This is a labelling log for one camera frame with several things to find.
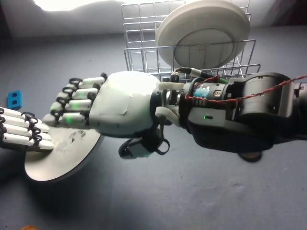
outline blue toy brick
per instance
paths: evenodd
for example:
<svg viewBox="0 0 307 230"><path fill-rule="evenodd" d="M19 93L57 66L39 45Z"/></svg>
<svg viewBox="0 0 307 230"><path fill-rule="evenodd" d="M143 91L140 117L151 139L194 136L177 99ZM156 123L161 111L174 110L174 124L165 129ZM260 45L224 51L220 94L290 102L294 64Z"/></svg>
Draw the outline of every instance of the blue toy brick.
<svg viewBox="0 0 307 230"><path fill-rule="evenodd" d="M8 109L17 110L23 106L23 96L20 90L8 94Z"/></svg>

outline gray table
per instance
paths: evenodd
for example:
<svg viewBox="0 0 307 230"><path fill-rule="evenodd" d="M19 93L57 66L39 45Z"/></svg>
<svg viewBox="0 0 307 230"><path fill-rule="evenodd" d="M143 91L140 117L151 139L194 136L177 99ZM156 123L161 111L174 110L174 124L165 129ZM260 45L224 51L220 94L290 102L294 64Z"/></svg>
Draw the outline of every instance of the gray table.
<svg viewBox="0 0 307 230"><path fill-rule="evenodd" d="M307 27L254 29L253 63L262 71L307 74ZM125 70L122 35L29 40L2 46L0 106L21 90L23 111L42 117L69 78ZM147 159L118 156L123 140L105 138L94 159L71 178L36 184L23 156L0 152L0 229L304 230L307 142L274 147L261 162L203 149L192 136L165 129L171 150Z"/></svg>

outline round plate in rack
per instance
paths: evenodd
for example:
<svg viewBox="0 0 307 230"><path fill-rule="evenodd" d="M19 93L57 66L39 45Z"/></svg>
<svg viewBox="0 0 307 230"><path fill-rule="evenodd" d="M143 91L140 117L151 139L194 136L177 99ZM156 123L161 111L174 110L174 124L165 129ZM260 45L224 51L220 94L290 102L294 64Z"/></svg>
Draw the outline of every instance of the round plate in rack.
<svg viewBox="0 0 307 230"><path fill-rule="evenodd" d="M163 61L174 67L218 68L234 59L248 39L249 21L225 0L200 0L171 12L156 34Z"/></svg>
<svg viewBox="0 0 307 230"><path fill-rule="evenodd" d="M24 168L35 181L58 181L80 170L94 152L98 152L103 136L93 129L49 127L54 149L51 152L29 151Z"/></svg>

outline metal basket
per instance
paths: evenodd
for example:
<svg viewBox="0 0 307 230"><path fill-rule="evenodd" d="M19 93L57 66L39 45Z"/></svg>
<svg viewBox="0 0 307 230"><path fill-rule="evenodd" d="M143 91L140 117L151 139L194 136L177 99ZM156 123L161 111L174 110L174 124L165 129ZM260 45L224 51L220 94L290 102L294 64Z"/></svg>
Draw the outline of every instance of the metal basket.
<svg viewBox="0 0 307 230"><path fill-rule="evenodd" d="M249 20L251 14L248 13L250 0L242 4L242 0L230 0L238 5ZM159 55L160 49L181 49L187 48L189 51L196 46L155 46L155 34L163 19L174 9L186 4L185 0L162 1L141 4L124 4L121 6L123 15L123 30L126 42L124 50L127 69L133 71L142 71L151 73L162 80L163 76L169 76L175 69L175 57L173 65L166 64ZM256 45L256 40L237 41L236 43L246 43L245 48L240 53L236 53L236 58L229 63L215 69L204 69L213 75L220 75L226 79L230 77L244 78L247 75L257 73L260 70L260 64L251 64L251 58ZM219 46L222 56L223 47L232 43L216 43L197 45L198 49L203 51L203 66L206 64L206 51L214 46ZM183 76L182 81L190 80L189 76Z"/></svg>

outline bright light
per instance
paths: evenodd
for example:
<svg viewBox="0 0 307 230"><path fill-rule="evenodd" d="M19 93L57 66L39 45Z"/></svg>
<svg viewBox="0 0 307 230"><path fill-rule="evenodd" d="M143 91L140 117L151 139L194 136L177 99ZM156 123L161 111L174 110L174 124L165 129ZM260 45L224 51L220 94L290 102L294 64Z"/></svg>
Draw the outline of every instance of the bright light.
<svg viewBox="0 0 307 230"><path fill-rule="evenodd" d="M45 11L70 11L77 7L107 0L34 0L35 4ZM144 3L152 0L113 0L125 3Z"/></svg>

